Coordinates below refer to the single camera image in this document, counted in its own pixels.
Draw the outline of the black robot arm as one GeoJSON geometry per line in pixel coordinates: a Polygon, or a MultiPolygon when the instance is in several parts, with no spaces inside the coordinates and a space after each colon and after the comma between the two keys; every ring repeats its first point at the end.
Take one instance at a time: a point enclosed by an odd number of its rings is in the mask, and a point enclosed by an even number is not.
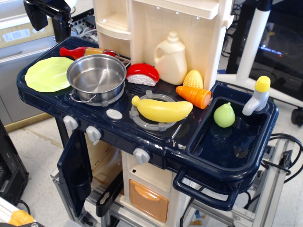
{"type": "Polygon", "coordinates": [[[62,42],[71,36],[71,7],[64,0],[25,0],[24,8],[33,28],[37,31],[52,20],[55,40],[62,42]]]}

